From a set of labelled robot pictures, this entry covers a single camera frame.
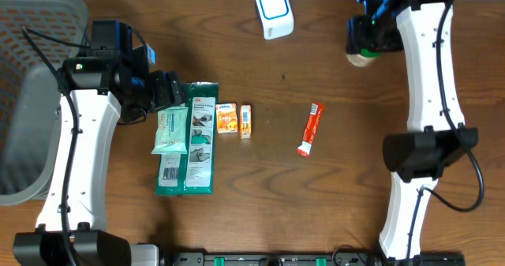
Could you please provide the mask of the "green lid Knorr jar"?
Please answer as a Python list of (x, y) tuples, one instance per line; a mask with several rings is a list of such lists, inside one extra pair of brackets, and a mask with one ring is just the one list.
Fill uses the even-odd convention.
[(371, 52), (367, 49), (362, 49), (360, 53), (347, 53), (346, 57), (353, 66), (363, 68), (371, 65), (380, 55), (380, 52)]

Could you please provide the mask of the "light teal wipes pack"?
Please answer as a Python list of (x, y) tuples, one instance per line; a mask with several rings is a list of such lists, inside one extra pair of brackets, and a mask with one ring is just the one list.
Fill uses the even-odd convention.
[(158, 128), (155, 133), (154, 155), (186, 154), (186, 119), (188, 108), (170, 107), (158, 112)]

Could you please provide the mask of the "orange Kleenex tissue box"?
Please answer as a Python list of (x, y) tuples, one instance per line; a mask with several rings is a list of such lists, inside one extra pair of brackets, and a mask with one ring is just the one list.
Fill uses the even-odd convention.
[(218, 133), (236, 133), (238, 131), (238, 114), (235, 103), (216, 105), (216, 124)]

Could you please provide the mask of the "narrow orange tissue box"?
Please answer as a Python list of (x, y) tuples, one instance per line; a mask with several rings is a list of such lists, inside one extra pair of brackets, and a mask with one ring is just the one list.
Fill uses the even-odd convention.
[(249, 139), (252, 133), (252, 124), (251, 124), (251, 106), (250, 105), (242, 105), (240, 109), (241, 115), (241, 128), (240, 128), (240, 136), (241, 139)]

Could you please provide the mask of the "green 3M gloves pack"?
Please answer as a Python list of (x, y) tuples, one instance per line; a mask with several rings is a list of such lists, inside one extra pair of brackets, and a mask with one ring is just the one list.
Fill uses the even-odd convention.
[(186, 154), (159, 155), (155, 194), (184, 196), (211, 194), (214, 173), (215, 106), (219, 85), (196, 82), (183, 85), (188, 108)]

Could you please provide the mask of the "red sachet stick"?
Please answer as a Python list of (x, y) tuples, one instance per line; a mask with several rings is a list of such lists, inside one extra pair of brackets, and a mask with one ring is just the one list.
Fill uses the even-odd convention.
[(312, 103), (309, 118), (304, 130), (301, 145), (297, 147), (297, 153), (304, 157), (309, 157), (312, 143), (318, 130), (320, 119), (324, 112), (325, 105), (322, 103)]

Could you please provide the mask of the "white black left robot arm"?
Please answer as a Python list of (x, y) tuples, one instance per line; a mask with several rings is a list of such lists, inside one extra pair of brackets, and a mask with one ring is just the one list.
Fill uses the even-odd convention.
[(178, 75), (151, 71), (154, 52), (133, 46), (138, 31), (94, 21), (89, 44), (51, 73), (62, 94), (61, 128), (49, 193), (32, 232), (16, 234), (22, 265), (165, 265), (155, 244), (131, 244), (107, 230), (105, 187), (117, 126), (185, 102)]

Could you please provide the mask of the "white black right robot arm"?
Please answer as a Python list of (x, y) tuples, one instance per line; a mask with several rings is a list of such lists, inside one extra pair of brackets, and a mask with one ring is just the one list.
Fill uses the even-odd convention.
[(348, 60), (365, 67), (383, 53), (403, 52), (410, 94), (407, 131), (383, 140), (391, 193), (375, 259), (384, 265), (462, 265), (461, 254), (421, 252), (428, 202), (443, 172), (463, 156), (477, 165), (478, 131), (466, 125), (455, 85), (455, 0), (358, 2), (365, 13), (348, 21)]

